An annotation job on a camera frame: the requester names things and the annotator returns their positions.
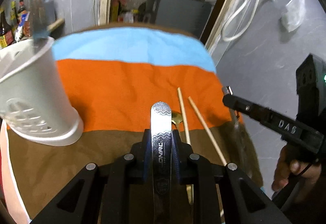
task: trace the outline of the black device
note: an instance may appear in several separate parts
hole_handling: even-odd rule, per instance
[[[326,63],[309,54],[296,70],[296,79],[299,96],[296,120],[232,94],[225,95],[223,103],[281,134],[281,139],[288,143],[287,161],[297,159],[310,163],[302,175],[313,163],[326,159]],[[300,175],[290,175],[289,183],[273,198],[282,210],[291,203],[289,197]]]
[[[31,224],[98,223],[100,207],[101,224],[129,223],[129,185],[144,185],[150,179],[151,147],[151,131],[146,129],[129,154],[111,164],[86,165]],[[194,185],[194,224],[221,223],[216,184],[226,223],[290,224],[235,164],[224,167],[194,154],[190,145],[181,142],[177,130],[172,132],[172,165],[177,179],[174,184]]]

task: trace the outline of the white utensil holder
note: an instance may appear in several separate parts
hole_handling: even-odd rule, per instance
[[[75,143],[84,124],[65,93],[52,56],[53,38],[33,54],[24,40],[0,51],[13,62],[0,76],[0,116],[24,139],[52,146]]]

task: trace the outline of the white bottle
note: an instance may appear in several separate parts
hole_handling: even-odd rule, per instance
[[[50,25],[55,22],[55,11],[53,0],[42,0],[45,9],[47,24]]]
[[[134,14],[132,12],[127,12],[123,16],[124,23],[133,23],[134,22]]]

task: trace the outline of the wooden chopstick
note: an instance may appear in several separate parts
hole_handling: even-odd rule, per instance
[[[201,124],[203,125],[203,127],[204,127],[206,133],[208,134],[208,136],[209,136],[209,138],[210,138],[210,140],[211,140],[211,143],[213,144],[213,146],[214,146],[214,148],[215,148],[215,150],[216,150],[218,156],[220,157],[220,159],[221,159],[223,165],[226,166],[226,165],[227,165],[227,162],[226,162],[226,160],[225,160],[225,158],[224,158],[224,155],[223,155],[223,153],[222,153],[220,147],[218,146],[218,144],[217,144],[217,142],[216,142],[216,140],[215,140],[213,134],[211,133],[210,129],[208,128],[208,126],[207,126],[207,124],[206,124],[206,122],[205,122],[205,120],[204,120],[202,114],[200,113],[199,109],[197,108],[196,104],[195,104],[194,101],[191,99],[191,97],[188,97],[188,100],[189,100],[189,103],[190,103],[190,105],[192,106],[193,110],[195,111],[195,114],[197,115],[199,121],[200,121]]]
[[[180,109],[181,109],[182,120],[183,120],[184,128],[185,128],[185,141],[189,145],[191,145],[190,136],[189,136],[189,128],[188,128],[187,115],[185,114],[185,104],[183,102],[181,88],[178,87],[177,91],[178,91],[178,97],[179,97],[179,104],[180,104]]]

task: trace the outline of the white cable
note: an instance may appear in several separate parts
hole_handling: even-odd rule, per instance
[[[250,20],[249,22],[247,23],[247,25],[236,35],[234,35],[233,37],[226,37],[225,36],[225,29],[228,27],[228,25],[232,22],[232,20],[245,8],[245,6],[248,4],[249,0],[244,0],[243,1],[243,4],[238,8],[237,11],[235,11],[233,13],[233,15],[231,15],[231,17],[226,21],[226,23],[224,24],[223,28],[222,28],[222,32],[221,32],[221,37],[222,37],[222,40],[225,41],[225,42],[230,42],[232,40],[235,40],[237,38],[239,38],[247,29],[248,27],[250,26],[250,23],[252,22],[252,19],[254,18],[254,15],[256,13],[256,10],[257,10],[257,7],[258,7],[258,4],[259,4],[259,1],[260,0],[256,0],[255,2],[255,6],[254,6],[254,9],[252,10],[252,14],[251,14],[251,17],[250,17]]]

